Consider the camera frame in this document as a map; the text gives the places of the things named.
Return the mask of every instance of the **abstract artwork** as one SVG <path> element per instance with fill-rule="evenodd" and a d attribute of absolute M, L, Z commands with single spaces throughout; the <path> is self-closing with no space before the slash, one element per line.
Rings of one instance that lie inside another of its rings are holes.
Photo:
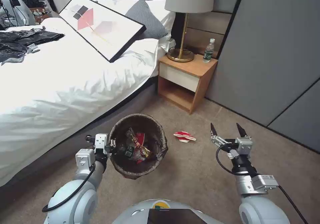
<path fill-rule="evenodd" d="M 71 0 L 59 15 L 109 62 L 114 62 L 146 27 L 91 0 Z"/>

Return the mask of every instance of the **bottle label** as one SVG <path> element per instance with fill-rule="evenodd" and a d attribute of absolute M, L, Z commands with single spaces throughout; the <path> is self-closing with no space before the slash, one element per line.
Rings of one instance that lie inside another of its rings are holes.
<path fill-rule="evenodd" d="M 204 53 L 203 55 L 204 60 L 211 60 L 211 58 L 212 58 L 212 53 L 208 53 L 208 52 Z"/>
<path fill-rule="evenodd" d="M 134 148 L 132 146 L 127 146 L 127 151 L 126 151 L 125 155 L 128 157 L 132 157 L 133 152 L 134 152 Z"/>

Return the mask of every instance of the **carpet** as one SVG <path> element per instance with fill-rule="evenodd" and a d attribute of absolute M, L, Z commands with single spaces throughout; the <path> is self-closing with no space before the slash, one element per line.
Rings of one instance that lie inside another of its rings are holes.
<path fill-rule="evenodd" d="M 238 122 L 253 138 L 251 162 L 258 172 L 274 175 L 309 224 L 320 223 L 318 154 L 208 100 L 189 115 L 157 97 L 143 113 L 163 126 L 169 151 L 155 171 L 137 180 L 123 178 L 108 161 L 91 223 L 112 223 L 128 206 L 152 198 L 185 203 L 226 224 L 241 223 L 235 178 L 215 159 L 217 147 L 209 140 L 210 122 L 223 138 L 239 136 Z M 187 131 L 197 141 L 181 143 L 173 136 L 176 131 Z M 220 160 L 232 167 L 225 154 Z M 75 171 L 72 156 L 8 187 L 0 193 L 0 223 L 43 223 L 46 215 L 41 208 L 58 188 L 72 180 Z M 283 209 L 291 223 L 302 223 L 280 190 L 270 191 L 267 197 Z"/>

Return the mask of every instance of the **brass lamp base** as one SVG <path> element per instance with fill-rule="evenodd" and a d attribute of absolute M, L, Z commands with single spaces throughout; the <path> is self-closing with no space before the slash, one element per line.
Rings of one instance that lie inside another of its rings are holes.
<path fill-rule="evenodd" d="M 189 62 L 194 59 L 194 54 L 187 49 L 171 48 L 167 53 L 167 57 L 176 62 Z"/>

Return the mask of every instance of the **lamp stem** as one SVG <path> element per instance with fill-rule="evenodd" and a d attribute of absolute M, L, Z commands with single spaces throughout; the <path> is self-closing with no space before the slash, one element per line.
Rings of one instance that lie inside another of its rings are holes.
<path fill-rule="evenodd" d="M 188 19 L 189 19 L 189 13 L 186 13 L 186 16 L 184 18 L 183 33 L 182 33 L 181 46 L 180 46 L 179 57 L 178 57 L 180 59 L 182 58 L 184 37 L 187 33 Z"/>

